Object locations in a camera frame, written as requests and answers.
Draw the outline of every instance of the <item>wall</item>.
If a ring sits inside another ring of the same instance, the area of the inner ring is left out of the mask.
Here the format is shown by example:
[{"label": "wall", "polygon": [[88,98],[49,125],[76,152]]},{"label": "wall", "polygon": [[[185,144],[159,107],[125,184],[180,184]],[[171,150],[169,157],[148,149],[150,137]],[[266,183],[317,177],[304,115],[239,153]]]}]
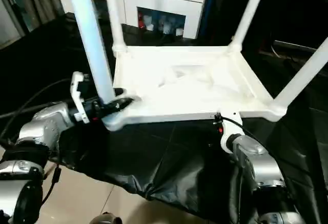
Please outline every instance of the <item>wall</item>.
[{"label": "wall", "polygon": [[10,15],[7,12],[7,9],[0,0],[0,46],[16,40],[20,35],[12,22]]}]

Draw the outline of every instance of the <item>tile floor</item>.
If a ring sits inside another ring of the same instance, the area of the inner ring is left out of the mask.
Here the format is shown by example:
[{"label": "tile floor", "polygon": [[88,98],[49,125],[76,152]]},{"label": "tile floor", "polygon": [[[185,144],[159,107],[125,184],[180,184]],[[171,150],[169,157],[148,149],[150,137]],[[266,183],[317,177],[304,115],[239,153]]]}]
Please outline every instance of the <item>tile floor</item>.
[{"label": "tile floor", "polygon": [[[46,171],[53,166],[49,162]],[[52,174],[43,184],[44,195]],[[84,174],[62,167],[60,181],[41,209],[37,224],[89,224],[97,215],[111,212],[123,224],[207,224],[158,201],[147,201],[123,188],[91,179]]]}]

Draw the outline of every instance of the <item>wire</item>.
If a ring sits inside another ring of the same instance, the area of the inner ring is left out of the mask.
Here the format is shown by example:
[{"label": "wire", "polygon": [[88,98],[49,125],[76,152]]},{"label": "wire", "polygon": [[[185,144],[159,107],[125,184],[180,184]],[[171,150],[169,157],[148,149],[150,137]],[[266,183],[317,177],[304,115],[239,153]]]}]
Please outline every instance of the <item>wire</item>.
[{"label": "wire", "polygon": [[259,140],[249,131],[247,130],[243,125],[239,124],[238,122],[230,119],[230,118],[227,118],[227,117],[221,117],[223,120],[227,120],[227,121],[230,121],[231,123],[235,124],[236,126],[240,127],[241,129],[243,129],[250,137],[252,137],[253,139],[255,139],[256,141],[259,142]]},{"label": "wire", "polygon": [[52,176],[52,179],[51,179],[51,186],[49,188],[49,191],[47,193],[47,195],[45,196],[45,198],[42,200],[42,204],[41,206],[48,200],[55,184],[59,181],[59,178],[60,178],[60,173],[62,172],[62,169],[59,167],[59,164],[57,164],[56,168],[55,168],[55,171],[53,172],[53,176]]},{"label": "wire", "polygon": [[43,177],[43,180],[46,180],[48,176],[55,170],[56,166],[58,164],[53,164],[50,169],[45,173],[45,176]]},{"label": "wire", "polygon": [[[46,108],[46,107],[49,107],[49,106],[52,106],[52,105],[56,105],[56,104],[59,104],[61,102],[69,104],[69,103],[72,102],[72,100],[71,99],[64,99],[64,100],[60,100],[60,101],[45,103],[45,104],[42,104],[42,105],[30,106],[28,108],[23,109],[21,111],[21,114],[30,113],[30,112],[34,112],[34,111],[39,111],[43,108]],[[15,114],[15,112],[16,111],[12,111],[12,112],[8,112],[6,114],[1,114],[0,119],[11,117]]]},{"label": "wire", "polygon": [[243,180],[243,167],[239,168],[240,181],[239,181],[239,193],[238,193],[238,219],[237,224],[240,223],[240,209],[241,209],[241,189],[242,189],[242,180]]},{"label": "wire", "polygon": [[278,58],[281,58],[281,56],[278,55],[278,53],[275,51],[275,49],[273,49],[273,46],[271,46],[271,50],[273,51],[273,53],[274,53]]},{"label": "wire", "polygon": [[0,139],[0,146],[5,150],[9,150],[12,148],[12,144],[10,143],[10,141],[8,141],[8,139],[3,138]]},{"label": "wire", "polygon": [[10,118],[10,120],[7,122],[7,124],[5,125],[4,129],[2,130],[2,133],[0,135],[0,139],[2,139],[7,130],[9,129],[10,125],[13,123],[13,121],[20,115],[20,113],[23,111],[23,109],[29,104],[31,103],[35,98],[37,98],[40,94],[42,94],[44,91],[48,90],[50,87],[53,87],[57,84],[63,83],[63,82],[70,82],[71,79],[61,79],[58,80],[57,82],[54,82],[44,88],[42,88],[40,91],[38,91],[37,93],[35,93],[29,100],[27,100],[19,109],[17,109],[15,111],[15,113],[12,115],[12,117]]},{"label": "wire", "polygon": [[48,191],[46,197],[42,200],[42,204],[41,204],[41,206],[42,206],[42,205],[48,200],[48,198],[49,198],[49,196],[50,196],[50,194],[51,194],[51,192],[52,192],[54,186],[55,186],[55,183],[51,183],[51,186],[50,186],[50,188],[49,188],[49,191]]}]

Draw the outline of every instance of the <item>black sheet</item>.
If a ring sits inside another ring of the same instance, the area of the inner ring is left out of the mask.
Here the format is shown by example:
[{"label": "black sheet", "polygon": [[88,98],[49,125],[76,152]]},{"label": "black sheet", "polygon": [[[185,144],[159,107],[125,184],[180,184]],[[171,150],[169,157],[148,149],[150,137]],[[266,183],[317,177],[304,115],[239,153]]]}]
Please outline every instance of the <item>black sheet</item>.
[{"label": "black sheet", "polygon": [[[114,70],[109,24],[100,25]],[[130,27],[125,27],[124,32],[129,45],[195,43],[175,39],[163,43],[156,35],[140,34]],[[244,56],[273,96],[298,68],[276,58],[246,52]],[[73,71],[90,72],[71,15],[44,25],[1,50],[0,59],[0,113],[16,109],[40,87],[70,77]],[[306,223],[328,223],[327,85],[326,76],[316,77],[277,123],[261,118],[243,120],[278,160]],[[68,97],[67,84],[47,92],[34,104]],[[31,115],[20,117],[9,135],[30,118]],[[251,223],[252,199],[243,186],[238,214],[240,172],[222,151],[219,141],[210,120],[129,125],[112,133],[101,123],[94,123],[64,132],[60,154],[66,167],[146,199],[158,199],[217,223],[236,223],[239,218],[240,223]]]}]

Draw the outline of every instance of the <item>black cloth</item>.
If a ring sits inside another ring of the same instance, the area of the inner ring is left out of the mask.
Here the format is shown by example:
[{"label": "black cloth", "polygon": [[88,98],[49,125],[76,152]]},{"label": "black cloth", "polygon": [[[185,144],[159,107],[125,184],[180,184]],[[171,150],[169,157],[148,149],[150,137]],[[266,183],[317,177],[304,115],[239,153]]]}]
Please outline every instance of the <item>black cloth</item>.
[{"label": "black cloth", "polygon": [[[113,72],[109,24],[100,25]],[[124,32],[129,45],[192,44],[174,39],[163,43],[160,37],[131,27],[124,27]],[[298,67],[276,58],[244,56],[273,96]],[[0,59],[1,79],[6,83],[1,113],[73,71],[90,72],[76,22],[67,15],[1,50]],[[326,76],[317,76],[277,123],[243,120],[277,159],[306,223],[328,223],[327,85]],[[52,89],[34,104],[68,97],[69,84]],[[20,117],[8,136],[30,118]],[[238,168],[220,148],[220,136],[210,120],[128,125],[117,132],[93,123],[65,131],[59,144],[62,164],[72,170],[217,223],[254,222],[249,192],[240,182]]]}]

